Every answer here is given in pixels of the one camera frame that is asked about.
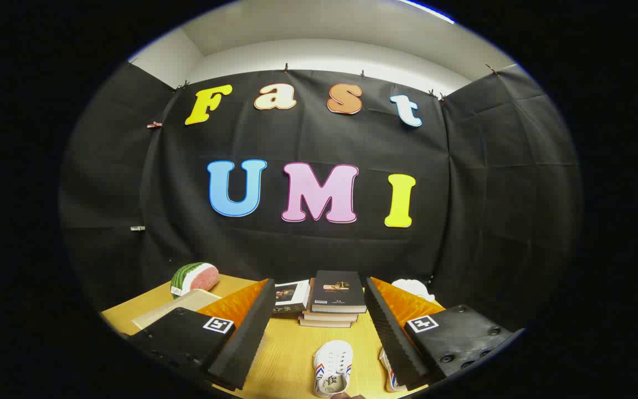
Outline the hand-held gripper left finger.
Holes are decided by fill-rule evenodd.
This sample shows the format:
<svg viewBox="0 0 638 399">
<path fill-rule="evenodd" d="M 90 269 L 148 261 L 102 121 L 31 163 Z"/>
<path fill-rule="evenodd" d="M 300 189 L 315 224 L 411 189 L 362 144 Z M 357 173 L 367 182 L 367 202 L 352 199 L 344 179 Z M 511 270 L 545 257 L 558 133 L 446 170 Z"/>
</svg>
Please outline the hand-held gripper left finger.
<svg viewBox="0 0 638 399">
<path fill-rule="evenodd" d="M 264 279 L 198 310 L 175 306 L 127 341 L 193 383 L 242 389 L 274 303 Z"/>
</svg>

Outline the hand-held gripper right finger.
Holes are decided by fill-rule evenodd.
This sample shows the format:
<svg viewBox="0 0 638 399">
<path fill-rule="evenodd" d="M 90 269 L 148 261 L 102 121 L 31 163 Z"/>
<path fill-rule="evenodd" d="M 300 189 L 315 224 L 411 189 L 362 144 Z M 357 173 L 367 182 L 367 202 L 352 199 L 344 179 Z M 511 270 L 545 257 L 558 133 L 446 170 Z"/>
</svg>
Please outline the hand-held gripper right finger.
<svg viewBox="0 0 638 399">
<path fill-rule="evenodd" d="M 524 333 L 473 306 L 442 308 L 374 277 L 366 280 L 364 301 L 397 382 L 411 391 L 474 372 Z"/>
</svg>

